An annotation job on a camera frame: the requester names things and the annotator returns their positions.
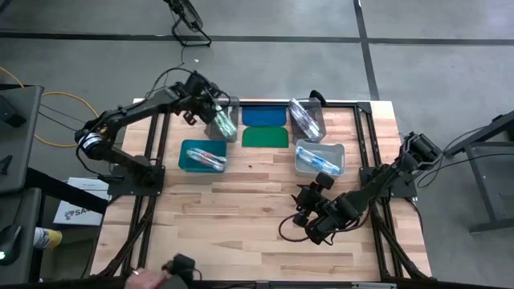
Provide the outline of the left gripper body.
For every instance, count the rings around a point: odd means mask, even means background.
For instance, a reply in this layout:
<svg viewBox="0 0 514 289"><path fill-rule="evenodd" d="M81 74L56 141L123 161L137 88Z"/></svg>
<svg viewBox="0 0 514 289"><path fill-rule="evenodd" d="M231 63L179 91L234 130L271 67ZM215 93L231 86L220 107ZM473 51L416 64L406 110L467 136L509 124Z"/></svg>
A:
<svg viewBox="0 0 514 289"><path fill-rule="evenodd" d="M192 104L190 112L198 116L205 124L209 122L209 108L212 104L217 104L220 95L218 88L212 83L196 83L190 91Z"/></svg>

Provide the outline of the green toothbrush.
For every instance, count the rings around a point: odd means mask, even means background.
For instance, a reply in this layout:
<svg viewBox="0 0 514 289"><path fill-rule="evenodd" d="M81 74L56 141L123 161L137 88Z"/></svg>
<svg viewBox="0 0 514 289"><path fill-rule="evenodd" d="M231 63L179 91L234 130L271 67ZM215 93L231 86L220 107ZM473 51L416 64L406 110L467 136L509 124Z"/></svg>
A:
<svg viewBox="0 0 514 289"><path fill-rule="evenodd" d="M220 105L216 105L216 114L214 122L218 126L220 133L228 140L232 140L237 137L237 128L232 122L231 118L224 112Z"/></svg>
<svg viewBox="0 0 514 289"><path fill-rule="evenodd" d="M228 120L224 124L224 136L229 142L236 142L238 139L238 128L234 125L231 120Z"/></svg>

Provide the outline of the orange toothbrush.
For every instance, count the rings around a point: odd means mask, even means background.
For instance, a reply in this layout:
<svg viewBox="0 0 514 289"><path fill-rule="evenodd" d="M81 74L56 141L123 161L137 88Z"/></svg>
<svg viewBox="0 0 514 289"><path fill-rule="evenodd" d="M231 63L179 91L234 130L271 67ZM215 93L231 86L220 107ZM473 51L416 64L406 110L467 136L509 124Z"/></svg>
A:
<svg viewBox="0 0 514 289"><path fill-rule="evenodd" d="M202 157L206 158L207 160L210 160L210 161L216 161L218 163L226 163L226 158L225 157L220 157L218 155L215 155L213 153L209 153L205 150L202 150L202 149L194 149L194 151L196 153L199 153Z"/></svg>
<svg viewBox="0 0 514 289"><path fill-rule="evenodd" d="M218 162L218 158L212 154L198 148L188 149L186 151L186 155L188 158L191 158L195 161L202 163L216 163Z"/></svg>
<svg viewBox="0 0 514 289"><path fill-rule="evenodd" d="M186 151L187 157L200 162L212 169L217 171L223 171L226 168L226 158L219 157L214 155L213 153L208 153L207 151L203 151L201 149L190 149Z"/></svg>

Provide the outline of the clear smoky plastic bin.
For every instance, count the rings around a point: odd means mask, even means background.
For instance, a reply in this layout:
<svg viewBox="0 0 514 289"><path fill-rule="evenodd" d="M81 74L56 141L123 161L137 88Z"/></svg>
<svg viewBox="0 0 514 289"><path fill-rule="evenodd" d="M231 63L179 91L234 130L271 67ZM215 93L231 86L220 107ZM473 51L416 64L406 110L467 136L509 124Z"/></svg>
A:
<svg viewBox="0 0 514 289"><path fill-rule="evenodd" d="M224 112L231 118L232 122L236 127L238 127L239 124L239 99L234 96L222 96L217 99L217 104L220 105ZM218 126L213 121L212 123L208 124L204 130L204 133L211 139L211 140L223 140L228 143L234 143L229 142L218 130Z"/></svg>
<svg viewBox="0 0 514 289"><path fill-rule="evenodd" d="M320 102L316 99L291 99L288 103L292 137L320 143L326 136L326 127Z"/></svg>

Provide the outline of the green flat mat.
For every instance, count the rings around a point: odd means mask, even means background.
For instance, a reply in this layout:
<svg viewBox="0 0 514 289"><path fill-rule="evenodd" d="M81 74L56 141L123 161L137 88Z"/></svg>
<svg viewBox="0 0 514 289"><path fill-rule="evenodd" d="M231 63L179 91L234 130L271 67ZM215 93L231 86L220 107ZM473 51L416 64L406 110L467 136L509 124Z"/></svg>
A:
<svg viewBox="0 0 514 289"><path fill-rule="evenodd" d="M288 131L284 127L248 127L243 131L243 147L287 148Z"/></svg>

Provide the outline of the teal plastic bin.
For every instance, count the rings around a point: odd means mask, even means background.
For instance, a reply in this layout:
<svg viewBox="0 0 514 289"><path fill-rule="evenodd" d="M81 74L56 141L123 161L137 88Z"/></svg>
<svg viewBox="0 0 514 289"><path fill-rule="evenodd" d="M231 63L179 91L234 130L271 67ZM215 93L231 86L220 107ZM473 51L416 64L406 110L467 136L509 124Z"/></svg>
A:
<svg viewBox="0 0 514 289"><path fill-rule="evenodd" d="M182 142L180 157L178 161L179 167L188 173L221 173L216 169L204 165L186 155L189 149L202 149L208 153L212 153L218 157L226 156L226 142L223 140L184 140Z"/></svg>

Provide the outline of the black floor fan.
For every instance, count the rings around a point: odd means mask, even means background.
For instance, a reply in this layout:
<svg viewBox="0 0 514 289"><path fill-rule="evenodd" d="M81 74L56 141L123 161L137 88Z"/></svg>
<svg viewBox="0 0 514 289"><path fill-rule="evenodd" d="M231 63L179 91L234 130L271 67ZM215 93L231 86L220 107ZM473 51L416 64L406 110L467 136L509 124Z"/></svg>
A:
<svg viewBox="0 0 514 289"><path fill-rule="evenodd" d="M203 21L190 2L190 0L162 0L165 2L172 14L178 16L172 26L172 35L181 44L182 47L210 47L212 39L203 31ZM205 39L205 43L188 44L179 34L178 26L184 23L186 27L192 31L200 33Z"/></svg>

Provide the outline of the black flat bar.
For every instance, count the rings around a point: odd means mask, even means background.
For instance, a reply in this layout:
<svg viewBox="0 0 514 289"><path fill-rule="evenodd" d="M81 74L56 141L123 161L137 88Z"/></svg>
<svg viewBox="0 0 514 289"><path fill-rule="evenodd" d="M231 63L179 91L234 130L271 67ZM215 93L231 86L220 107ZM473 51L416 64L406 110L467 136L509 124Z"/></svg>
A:
<svg viewBox="0 0 514 289"><path fill-rule="evenodd" d="M32 168L27 169L25 187L38 188L49 197L66 201L74 206L99 214L104 214L108 207L106 199L97 197Z"/></svg>

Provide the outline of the black metal desk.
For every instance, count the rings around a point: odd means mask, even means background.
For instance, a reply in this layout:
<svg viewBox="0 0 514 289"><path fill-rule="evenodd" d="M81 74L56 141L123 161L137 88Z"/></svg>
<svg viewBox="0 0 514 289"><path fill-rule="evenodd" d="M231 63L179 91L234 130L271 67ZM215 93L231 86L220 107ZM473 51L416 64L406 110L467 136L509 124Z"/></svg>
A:
<svg viewBox="0 0 514 289"><path fill-rule="evenodd" d="M445 150L445 157L467 155L489 220L469 229L472 234L514 228L514 110L469 132Z"/></svg>

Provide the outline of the white printed box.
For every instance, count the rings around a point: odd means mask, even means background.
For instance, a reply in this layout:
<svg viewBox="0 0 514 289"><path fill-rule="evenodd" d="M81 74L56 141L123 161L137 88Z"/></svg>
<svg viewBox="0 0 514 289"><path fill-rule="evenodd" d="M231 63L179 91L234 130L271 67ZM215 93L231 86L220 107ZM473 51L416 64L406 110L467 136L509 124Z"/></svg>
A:
<svg viewBox="0 0 514 289"><path fill-rule="evenodd" d="M82 189L92 195L110 201L108 183L93 178L69 177L67 183L78 189ZM98 226L102 220L102 214L72 205L66 201L59 203L53 220L59 225Z"/></svg>

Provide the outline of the person's hand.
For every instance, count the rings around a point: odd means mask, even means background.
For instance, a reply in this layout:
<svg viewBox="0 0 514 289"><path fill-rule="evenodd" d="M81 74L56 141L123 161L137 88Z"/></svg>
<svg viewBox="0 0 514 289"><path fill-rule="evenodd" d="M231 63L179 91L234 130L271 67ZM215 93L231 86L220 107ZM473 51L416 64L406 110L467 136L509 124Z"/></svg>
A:
<svg viewBox="0 0 514 289"><path fill-rule="evenodd" d="M137 269L127 278L124 289L160 289L170 278L166 271Z"/></svg>

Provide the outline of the grey cart top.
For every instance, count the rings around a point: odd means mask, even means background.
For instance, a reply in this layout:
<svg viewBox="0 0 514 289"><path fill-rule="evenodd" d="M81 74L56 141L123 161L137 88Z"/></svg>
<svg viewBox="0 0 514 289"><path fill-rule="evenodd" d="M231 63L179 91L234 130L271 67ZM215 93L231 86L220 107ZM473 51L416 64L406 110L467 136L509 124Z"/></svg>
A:
<svg viewBox="0 0 514 289"><path fill-rule="evenodd" d="M41 191L34 188L0 194L0 230L8 225L22 227L20 255L14 263L0 266L0 288L27 283L31 279L33 241L41 197Z"/></svg>
<svg viewBox="0 0 514 289"><path fill-rule="evenodd" d="M0 194L24 186L43 90L41 86L0 90L27 120L19 128L0 121Z"/></svg>

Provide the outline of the white and yellow bottle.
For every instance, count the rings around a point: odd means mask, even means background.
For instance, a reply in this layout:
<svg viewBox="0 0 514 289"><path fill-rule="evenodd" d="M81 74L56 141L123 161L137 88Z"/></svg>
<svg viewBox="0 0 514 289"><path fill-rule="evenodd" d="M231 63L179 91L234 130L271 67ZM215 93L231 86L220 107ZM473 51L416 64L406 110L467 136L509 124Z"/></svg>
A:
<svg viewBox="0 0 514 289"><path fill-rule="evenodd" d="M33 247L41 250L56 248L63 239L63 235L58 230L35 227Z"/></svg>

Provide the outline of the black computer mouse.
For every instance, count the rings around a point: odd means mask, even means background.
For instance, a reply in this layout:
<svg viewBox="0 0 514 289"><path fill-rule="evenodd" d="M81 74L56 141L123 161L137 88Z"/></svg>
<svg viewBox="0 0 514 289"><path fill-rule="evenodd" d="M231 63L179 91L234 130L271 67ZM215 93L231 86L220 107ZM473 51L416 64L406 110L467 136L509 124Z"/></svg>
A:
<svg viewBox="0 0 514 289"><path fill-rule="evenodd" d="M0 266L14 263L21 249L22 227L8 225L0 230Z"/></svg>

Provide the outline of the silver metal bracket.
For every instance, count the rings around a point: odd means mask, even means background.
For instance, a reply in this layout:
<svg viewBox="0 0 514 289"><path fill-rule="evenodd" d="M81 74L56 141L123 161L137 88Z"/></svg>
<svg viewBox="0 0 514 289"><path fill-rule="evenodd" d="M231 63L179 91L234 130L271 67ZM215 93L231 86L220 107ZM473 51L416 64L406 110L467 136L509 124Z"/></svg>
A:
<svg viewBox="0 0 514 289"><path fill-rule="evenodd" d="M352 283L352 289L397 289L397 285L394 283L371 283L371 282L359 282Z"/></svg>

